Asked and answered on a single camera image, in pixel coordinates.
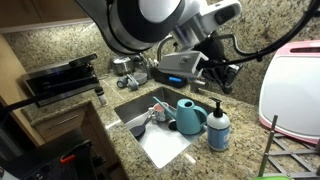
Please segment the dish rack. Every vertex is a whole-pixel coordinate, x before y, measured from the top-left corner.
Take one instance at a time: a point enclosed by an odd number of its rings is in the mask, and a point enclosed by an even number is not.
[[[304,149],[298,149],[298,150],[290,150],[284,143],[280,141],[281,138],[287,138],[287,136],[275,133],[274,129],[276,126],[278,116],[275,115],[273,118],[272,127],[269,134],[268,143],[265,149],[265,153],[261,162],[259,175],[258,177],[270,177],[270,176],[287,176],[292,179],[320,179],[320,166],[318,169],[314,169],[311,167],[305,160],[303,160],[299,155],[306,155],[306,154],[320,154],[320,140],[318,141],[317,145],[310,146],[306,143],[301,142],[301,145],[303,145]],[[280,147],[282,150],[280,151],[270,151],[271,144],[275,143],[278,147]],[[274,158],[275,156],[290,156],[293,158],[296,162],[298,162],[307,172],[295,172],[295,173],[289,173],[287,170],[285,170],[284,167],[280,165],[280,163]],[[264,173],[266,163],[270,162],[273,167],[275,167],[278,170],[278,173]]]

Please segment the pump dispenser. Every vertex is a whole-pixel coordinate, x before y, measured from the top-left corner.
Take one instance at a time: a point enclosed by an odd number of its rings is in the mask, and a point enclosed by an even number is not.
[[[224,151],[229,145],[230,120],[220,108],[221,100],[211,97],[216,108],[207,116],[208,144],[216,151]]]

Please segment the backsplash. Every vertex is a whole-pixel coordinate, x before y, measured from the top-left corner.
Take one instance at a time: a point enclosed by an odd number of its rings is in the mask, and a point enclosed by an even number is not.
[[[209,4],[217,1],[208,0]],[[237,36],[240,49],[257,51],[284,35],[300,19],[309,5],[309,0],[240,0],[242,13],[218,30],[219,34],[233,33]],[[313,19],[294,40],[320,39],[320,22]],[[94,23],[84,23],[41,30],[4,34],[25,69],[31,70],[47,64],[96,53],[93,61],[98,76],[108,73],[110,57],[115,54],[106,46]],[[224,41],[227,58],[238,59],[230,41]],[[168,43],[163,52],[173,49]],[[156,58],[156,48],[147,51],[146,56]],[[263,62],[244,65],[228,95],[235,99],[258,105],[260,87],[273,54],[264,57]],[[222,93],[217,85],[212,91]]]

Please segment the blue watering can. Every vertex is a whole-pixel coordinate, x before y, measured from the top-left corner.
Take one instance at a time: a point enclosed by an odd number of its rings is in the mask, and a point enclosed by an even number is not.
[[[177,113],[173,113],[169,108],[164,106],[162,102],[153,97],[164,110],[176,120],[177,129],[182,134],[192,135],[201,131],[207,120],[207,112],[200,106],[196,106],[190,99],[180,99],[177,104]]]

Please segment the sink drain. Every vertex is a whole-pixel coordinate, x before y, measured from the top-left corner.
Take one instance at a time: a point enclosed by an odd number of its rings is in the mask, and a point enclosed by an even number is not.
[[[177,131],[177,122],[175,120],[171,120],[168,122],[168,129],[171,131]]]

